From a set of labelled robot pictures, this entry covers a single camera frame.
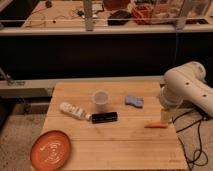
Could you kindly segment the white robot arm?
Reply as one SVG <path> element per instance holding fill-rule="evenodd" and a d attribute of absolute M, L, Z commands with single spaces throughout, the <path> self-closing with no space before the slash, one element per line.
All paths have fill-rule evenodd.
<path fill-rule="evenodd" d="M 191 61 L 169 69 L 163 76 L 159 101 L 165 109 L 176 108 L 184 101 L 193 103 L 208 119 L 213 119 L 213 88 L 205 83 L 205 67 Z"/>

